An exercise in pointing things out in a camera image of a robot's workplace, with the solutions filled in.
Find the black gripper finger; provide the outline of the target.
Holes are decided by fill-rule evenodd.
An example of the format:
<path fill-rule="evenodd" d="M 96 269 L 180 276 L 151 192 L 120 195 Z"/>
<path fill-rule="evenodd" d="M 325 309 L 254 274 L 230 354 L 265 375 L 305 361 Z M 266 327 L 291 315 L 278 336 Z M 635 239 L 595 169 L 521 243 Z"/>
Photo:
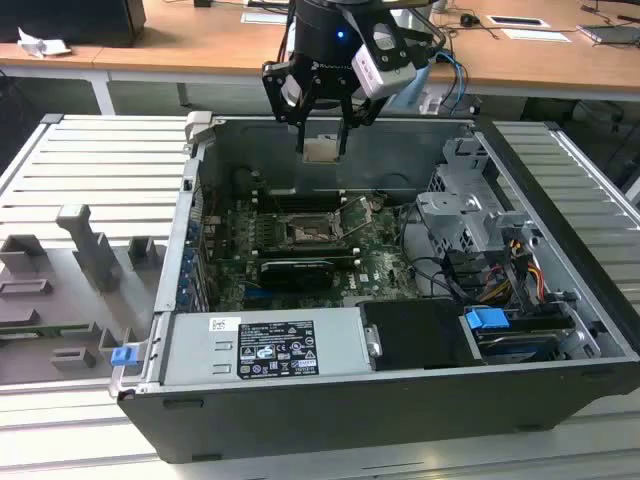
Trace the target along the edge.
<path fill-rule="evenodd" d="M 342 117 L 338 128 L 338 152 L 345 153 L 348 135 L 351 129 L 370 126 L 376 120 L 386 104 L 386 99 L 366 99 L 360 106 L 354 107 L 351 100 L 341 101 Z"/>
<path fill-rule="evenodd" d="M 297 128 L 296 152 L 302 153 L 306 120 L 313 107 L 311 61 L 268 61 L 262 68 L 262 83 L 275 119 Z"/>

